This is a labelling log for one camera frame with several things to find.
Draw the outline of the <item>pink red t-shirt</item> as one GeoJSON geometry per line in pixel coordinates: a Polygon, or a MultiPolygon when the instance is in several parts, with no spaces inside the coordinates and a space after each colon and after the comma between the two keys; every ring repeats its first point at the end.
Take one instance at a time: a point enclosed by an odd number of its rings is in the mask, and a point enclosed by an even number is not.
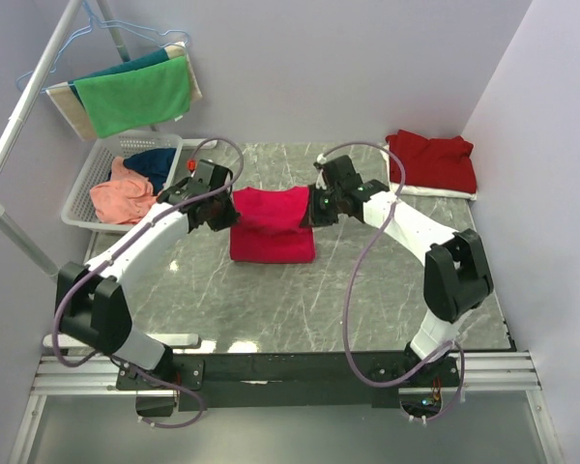
{"type": "Polygon", "coordinates": [[[313,262],[316,258],[313,231],[301,226],[308,198],[307,187],[234,191],[234,206],[240,217],[230,228],[230,258],[255,264],[313,262]]]}

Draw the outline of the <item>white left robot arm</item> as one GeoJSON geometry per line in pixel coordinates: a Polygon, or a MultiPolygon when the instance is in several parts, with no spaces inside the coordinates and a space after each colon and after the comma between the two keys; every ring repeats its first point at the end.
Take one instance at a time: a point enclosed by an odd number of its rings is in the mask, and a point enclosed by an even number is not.
{"type": "Polygon", "coordinates": [[[147,215],[104,253],[59,272],[52,336],[68,335],[94,352],[139,368],[151,388],[176,380],[173,351],[133,323],[129,294],[140,277],[178,240],[206,224],[213,231],[239,217],[231,169],[201,160],[194,172],[163,190],[147,215]]]}

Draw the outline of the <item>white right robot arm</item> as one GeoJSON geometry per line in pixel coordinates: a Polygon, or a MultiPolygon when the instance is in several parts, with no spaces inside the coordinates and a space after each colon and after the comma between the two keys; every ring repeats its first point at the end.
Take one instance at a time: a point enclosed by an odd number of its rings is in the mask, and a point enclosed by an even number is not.
{"type": "Polygon", "coordinates": [[[420,213],[401,200],[397,191],[377,181],[364,181],[347,156],[318,156],[315,183],[308,187],[302,224],[324,227],[339,216],[355,218],[408,250],[423,267],[426,313],[404,352],[404,372],[388,381],[371,380],[360,370],[342,336],[349,367],[360,381],[374,388],[396,387],[406,381],[425,386],[439,373],[437,359],[450,350],[468,314],[494,291],[494,282],[479,234],[457,231],[420,213]]]}

